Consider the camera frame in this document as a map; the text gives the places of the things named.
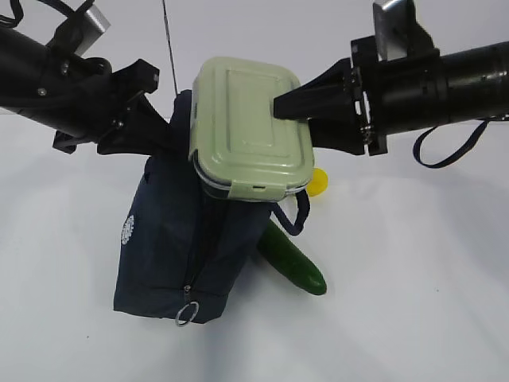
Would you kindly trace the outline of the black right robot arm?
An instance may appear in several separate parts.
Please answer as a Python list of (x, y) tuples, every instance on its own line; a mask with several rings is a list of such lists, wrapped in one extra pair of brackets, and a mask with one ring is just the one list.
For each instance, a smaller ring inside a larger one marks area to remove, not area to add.
[(313, 146), (386, 154), (393, 134), (508, 115), (506, 42), (443, 56), (436, 48), (380, 60), (375, 37), (352, 55), (274, 99), (274, 117), (307, 122)]

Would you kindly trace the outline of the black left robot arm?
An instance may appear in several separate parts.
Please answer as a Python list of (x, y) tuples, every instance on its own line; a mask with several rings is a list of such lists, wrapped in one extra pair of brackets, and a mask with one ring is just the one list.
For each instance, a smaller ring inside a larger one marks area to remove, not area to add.
[(114, 71), (104, 58), (1, 31), (2, 108), (55, 130), (52, 146), (66, 154), (88, 143), (101, 155), (171, 151), (170, 125), (146, 98), (158, 75), (144, 60)]

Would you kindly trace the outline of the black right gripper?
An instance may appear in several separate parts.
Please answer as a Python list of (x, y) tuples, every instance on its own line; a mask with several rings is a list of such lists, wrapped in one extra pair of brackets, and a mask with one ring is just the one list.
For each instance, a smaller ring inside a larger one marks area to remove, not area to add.
[[(440, 50), (396, 60), (380, 60), (376, 39), (351, 42), (352, 63), (359, 69), (370, 107), (367, 148), (370, 155), (388, 152), (387, 137), (449, 122), (448, 90)], [(352, 64), (337, 61), (314, 80), (274, 99), (277, 119), (310, 119), (313, 147), (365, 154), (356, 125), (323, 119), (354, 119)]]

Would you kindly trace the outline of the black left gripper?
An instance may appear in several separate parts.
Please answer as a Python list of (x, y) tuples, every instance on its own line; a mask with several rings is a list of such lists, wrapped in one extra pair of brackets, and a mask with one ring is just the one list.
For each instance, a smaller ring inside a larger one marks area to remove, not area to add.
[(175, 150), (170, 124), (146, 98), (158, 87), (159, 70), (144, 60), (117, 72), (89, 77), (64, 102), (35, 113), (57, 130), (53, 147), (71, 154), (79, 144), (96, 144), (100, 155), (155, 155)]

